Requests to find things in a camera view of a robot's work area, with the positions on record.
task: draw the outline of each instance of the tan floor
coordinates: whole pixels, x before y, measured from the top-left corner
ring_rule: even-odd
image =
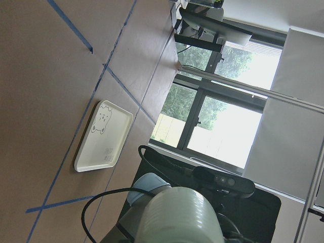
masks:
[[[88,242],[83,197],[131,185],[137,147],[148,142],[176,74],[169,1],[55,2],[93,54],[48,1],[0,2],[1,242]],[[133,126],[115,168],[78,173],[78,147],[103,99],[131,112]],[[89,208],[95,239],[115,224],[125,198]]]

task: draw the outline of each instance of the cartoon bear print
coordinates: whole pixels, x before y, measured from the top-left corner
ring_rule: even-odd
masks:
[[[91,126],[91,132],[100,131],[100,134],[103,134],[106,130],[106,126],[111,118],[112,109],[106,106],[105,104],[101,104],[96,115],[95,121]]]

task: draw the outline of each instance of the green foliage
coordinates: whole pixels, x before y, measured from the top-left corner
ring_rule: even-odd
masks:
[[[199,113],[201,124],[198,124],[198,126],[207,130],[214,129],[214,122],[217,120],[218,113],[225,110],[226,106],[227,103],[225,102],[206,97]]]
[[[176,43],[178,52],[185,49],[183,44]],[[216,73],[226,78],[236,79],[244,71],[249,68],[249,63],[252,60],[253,54],[237,48],[225,46],[223,49],[223,58],[225,61],[219,63],[216,68]],[[211,51],[190,47],[188,50],[178,54],[178,59],[182,64],[191,65],[199,69],[205,70]],[[161,113],[173,118],[187,121],[196,91],[173,84],[166,98]],[[199,119],[201,124],[199,127],[212,130],[214,122],[217,120],[217,115],[220,111],[226,109],[227,103],[206,97],[201,108]]]
[[[249,68],[253,53],[224,46],[224,62],[219,63],[216,68],[216,74],[226,78],[236,79]]]
[[[185,122],[195,95],[195,90],[173,84],[161,113]]]
[[[185,46],[176,43],[178,52],[185,49]],[[212,51],[201,49],[198,47],[190,47],[188,50],[178,54],[178,59],[181,64],[194,66],[205,70]]]
[[[195,94],[196,91],[192,89],[173,84],[161,113],[184,122],[187,121]],[[217,114],[224,110],[226,105],[222,101],[206,97],[199,114],[201,121],[199,126],[212,130],[214,128],[214,122],[217,119]]]

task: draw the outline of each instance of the cable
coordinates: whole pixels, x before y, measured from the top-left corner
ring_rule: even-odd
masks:
[[[202,69],[200,69],[200,68],[197,68],[197,67],[194,67],[194,66],[190,66],[190,65],[184,65],[184,64],[182,64],[182,66],[186,66],[186,67],[192,67],[192,68],[195,68],[195,69],[198,69],[198,70],[200,70],[200,71],[203,71],[203,72],[205,72],[204,70],[202,70]]]
[[[91,242],[97,243],[95,241],[95,239],[92,237],[92,235],[90,234],[90,232],[89,232],[89,230],[88,230],[88,228],[86,226],[85,214],[86,214],[87,208],[90,206],[91,203],[93,203],[98,198],[101,198],[101,197],[106,196],[106,195],[114,194],[114,193],[125,192],[125,191],[136,191],[136,192],[140,192],[140,193],[149,195],[151,197],[154,197],[155,196],[155,194],[152,193],[152,192],[145,191],[145,190],[138,189],[138,188],[133,188],[133,187],[130,187],[130,188],[121,188],[121,189],[112,190],[112,191],[106,191],[106,192],[103,192],[101,194],[98,194],[98,195],[94,196],[92,199],[90,199],[87,202],[87,204],[84,206],[84,208],[82,210],[82,213],[81,213],[81,223],[82,223],[83,230],[86,232],[87,237],[89,238],[89,240],[91,240]]]
[[[178,8],[179,8],[180,6],[182,7],[182,3],[180,3],[180,4],[177,6],[176,11],[178,10]]]
[[[149,165],[151,166],[153,169],[155,169],[157,172],[159,172],[166,180],[168,180],[171,184],[174,184],[176,186],[180,186],[178,183],[176,183],[174,180],[170,179],[166,174],[164,174],[162,171],[160,171],[158,168],[156,168],[155,166],[153,166],[143,155],[142,153],[142,149],[147,149],[150,151],[153,151],[155,154],[157,154],[160,158],[162,158],[164,161],[166,161],[170,166],[172,166],[172,169],[178,171],[178,172],[182,172],[182,167],[170,162],[167,158],[165,158],[162,154],[160,154],[159,152],[157,152],[156,150],[154,150],[153,148],[146,146],[146,145],[140,145],[138,147],[138,153],[141,156],[141,158]]]
[[[227,216],[220,214],[220,213],[216,213],[216,215],[217,215],[217,219],[219,222],[221,222],[220,218],[222,218],[223,220],[225,220],[227,222],[227,224],[229,224],[231,226],[230,232],[235,232],[237,234],[240,234],[240,231],[238,230],[237,226]]]
[[[196,29],[195,29],[196,30]],[[199,33],[199,31],[197,30],[197,33],[196,34],[198,34]],[[189,36],[189,37],[193,37],[193,36],[195,36],[196,34],[193,34],[193,35],[191,35],[191,36]]]
[[[200,158],[196,158],[196,157],[190,157],[190,159],[192,159],[192,160],[194,160],[194,161],[197,161],[197,162],[199,162],[198,160],[200,160],[202,163],[204,163],[204,164],[207,164],[207,165],[209,165],[209,166],[211,166],[211,167],[214,167],[214,168],[216,168],[216,169],[219,169],[220,171],[223,171],[223,172],[226,172],[226,173],[229,173],[229,174],[231,174],[231,175],[235,175],[235,176],[242,176],[242,175],[240,175],[240,174],[237,174],[237,173],[234,173],[234,172],[232,172],[232,171],[229,171],[229,170],[226,170],[226,169],[224,169],[224,168],[222,168],[222,167],[220,167],[220,166],[216,166],[216,165],[214,165],[214,164],[212,164],[212,163],[209,163],[209,162],[207,162],[207,161],[205,161],[205,160],[202,160],[202,159],[200,159]]]
[[[187,47],[186,49],[183,49],[182,51],[177,52],[177,54],[184,52],[185,50],[188,50],[191,46]]]

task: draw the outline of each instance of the white cylinder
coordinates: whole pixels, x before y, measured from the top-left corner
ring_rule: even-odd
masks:
[[[156,195],[141,219],[135,243],[224,243],[211,204],[200,193],[173,187]]]

